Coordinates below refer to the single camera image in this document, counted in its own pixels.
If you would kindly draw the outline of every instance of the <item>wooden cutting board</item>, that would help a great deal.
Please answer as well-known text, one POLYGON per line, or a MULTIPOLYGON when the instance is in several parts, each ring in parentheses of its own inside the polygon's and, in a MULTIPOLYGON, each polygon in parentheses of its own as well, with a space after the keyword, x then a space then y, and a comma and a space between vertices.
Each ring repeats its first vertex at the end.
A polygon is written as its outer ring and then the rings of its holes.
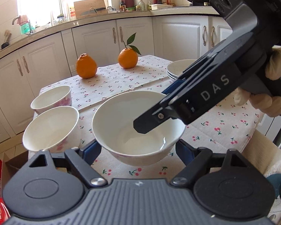
POLYGON ((106 8, 104 0, 83 0, 83 1, 74 2, 75 14, 77 19, 94 16, 97 14, 108 13, 107 9, 104 9, 104 10, 97 11, 97 13, 93 11, 92 13, 89 13, 87 15, 82 15, 82 13, 88 12, 91 8, 98 9, 103 7, 106 8))

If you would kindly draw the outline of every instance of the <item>large white bowl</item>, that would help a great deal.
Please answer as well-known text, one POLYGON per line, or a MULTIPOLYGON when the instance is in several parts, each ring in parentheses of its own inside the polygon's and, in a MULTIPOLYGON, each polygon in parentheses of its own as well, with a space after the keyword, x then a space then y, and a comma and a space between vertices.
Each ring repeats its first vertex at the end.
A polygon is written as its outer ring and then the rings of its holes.
POLYGON ((147 134, 140 134, 133 128, 133 121, 164 96, 153 91, 130 91, 110 98, 94 114, 96 140, 116 159, 131 166, 160 161, 184 133, 184 123, 169 119, 147 134))
POLYGON ((60 106, 72 106, 71 87, 68 85, 52 88, 35 98, 30 104, 38 115, 41 113, 60 106))
POLYGON ((185 69, 187 69, 191 64, 193 64, 195 59, 184 59, 179 61, 174 61, 167 66, 168 74, 174 78, 178 78, 185 69))
POLYGON ((79 112, 71 106, 52 108, 36 117, 23 135, 24 147, 33 152, 63 152, 80 145, 79 112))

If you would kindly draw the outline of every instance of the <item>hand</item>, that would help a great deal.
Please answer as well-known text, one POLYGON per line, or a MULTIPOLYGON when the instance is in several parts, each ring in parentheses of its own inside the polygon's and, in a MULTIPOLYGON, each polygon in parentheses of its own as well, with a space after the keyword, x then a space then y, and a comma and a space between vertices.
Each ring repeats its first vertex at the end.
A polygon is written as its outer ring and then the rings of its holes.
MULTIPOLYGON (((265 76, 270 80, 277 80, 281 77, 281 48, 273 49, 268 65, 265 67, 265 76)), ((250 92, 238 87, 234 95, 234 102, 238 106, 242 106, 250 101, 254 108, 261 110, 269 117, 277 117, 281 115, 281 97, 271 97, 267 94, 253 95, 250 92)))

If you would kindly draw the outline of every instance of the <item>orange fruit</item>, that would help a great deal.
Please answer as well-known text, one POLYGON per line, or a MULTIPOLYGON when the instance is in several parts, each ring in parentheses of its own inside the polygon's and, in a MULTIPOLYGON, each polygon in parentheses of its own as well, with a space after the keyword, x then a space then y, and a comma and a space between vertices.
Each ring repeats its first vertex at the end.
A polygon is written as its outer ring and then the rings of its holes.
POLYGON ((133 68, 138 62, 138 55, 131 48, 125 48, 120 52, 118 62, 122 68, 133 68))
POLYGON ((76 72, 83 79, 91 78, 96 75, 97 64, 88 54, 81 54, 76 62, 76 72))

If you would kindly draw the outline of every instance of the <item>green leaf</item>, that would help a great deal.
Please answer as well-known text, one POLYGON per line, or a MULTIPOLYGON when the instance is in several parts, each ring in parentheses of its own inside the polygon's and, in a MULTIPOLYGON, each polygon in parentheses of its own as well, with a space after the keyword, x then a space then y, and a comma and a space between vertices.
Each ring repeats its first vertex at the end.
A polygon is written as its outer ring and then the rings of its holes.
POLYGON ((127 40, 127 45, 131 44, 132 42, 134 42, 134 39, 135 39, 135 35, 136 33, 134 33, 133 35, 131 35, 128 40, 127 40))
POLYGON ((140 51, 138 50, 138 48, 137 48, 136 46, 131 46, 131 45, 129 45, 129 46, 130 46, 131 49, 134 50, 137 54, 141 55, 140 51))

